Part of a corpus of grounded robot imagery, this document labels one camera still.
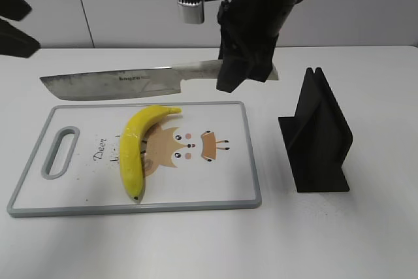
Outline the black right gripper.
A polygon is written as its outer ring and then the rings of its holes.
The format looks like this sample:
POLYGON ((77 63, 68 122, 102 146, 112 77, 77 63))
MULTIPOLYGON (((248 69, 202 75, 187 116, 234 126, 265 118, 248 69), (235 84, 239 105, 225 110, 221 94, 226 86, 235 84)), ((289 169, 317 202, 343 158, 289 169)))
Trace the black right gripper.
POLYGON ((232 93, 243 81, 266 82, 280 29, 294 0, 224 0, 217 14, 221 27, 221 69, 216 89, 232 93))

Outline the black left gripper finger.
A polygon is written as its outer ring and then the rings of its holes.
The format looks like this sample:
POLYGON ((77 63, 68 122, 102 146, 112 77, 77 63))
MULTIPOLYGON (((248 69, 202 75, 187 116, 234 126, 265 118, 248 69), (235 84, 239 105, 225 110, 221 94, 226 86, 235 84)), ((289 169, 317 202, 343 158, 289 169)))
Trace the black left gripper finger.
POLYGON ((14 21, 22 21, 32 11, 32 7, 25 0, 0 0, 1 17, 14 21))
POLYGON ((8 22, 1 20, 0 54, 29 58, 40 49, 40 43, 8 22))

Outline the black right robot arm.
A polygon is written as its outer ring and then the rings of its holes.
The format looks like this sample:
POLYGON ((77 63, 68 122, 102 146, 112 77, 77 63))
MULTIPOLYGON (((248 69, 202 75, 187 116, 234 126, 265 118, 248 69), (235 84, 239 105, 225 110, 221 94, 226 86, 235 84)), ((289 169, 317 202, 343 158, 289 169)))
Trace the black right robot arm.
POLYGON ((224 0, 217 14, 222 65, 217 89, 232 92, 243 81, 265 82, 280 30, 293 7, 303 0, 224 0))

